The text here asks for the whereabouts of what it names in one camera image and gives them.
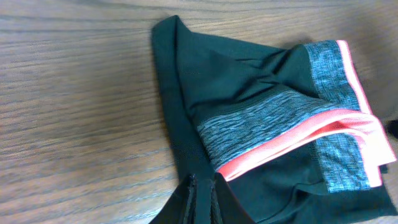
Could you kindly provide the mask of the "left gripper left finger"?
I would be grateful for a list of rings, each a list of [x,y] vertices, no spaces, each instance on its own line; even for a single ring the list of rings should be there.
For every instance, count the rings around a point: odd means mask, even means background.
[[[186,176],[150,224],[194,224],[197,178]]]

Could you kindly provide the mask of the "black leggings with red waistband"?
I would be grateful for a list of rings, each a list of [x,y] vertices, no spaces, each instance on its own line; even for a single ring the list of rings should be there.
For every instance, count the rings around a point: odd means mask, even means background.
[[[197,178],[194,223],[211,223],[220,173],[255,223],[356,223],[395,216],[396,161],[343,40],[279,49],[152,29],[165,125],[180,182]]]

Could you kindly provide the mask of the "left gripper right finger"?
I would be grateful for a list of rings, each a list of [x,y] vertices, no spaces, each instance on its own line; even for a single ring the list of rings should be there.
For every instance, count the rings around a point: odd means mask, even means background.
[[[211,224],[255,224],[220,173],[211,190]]]

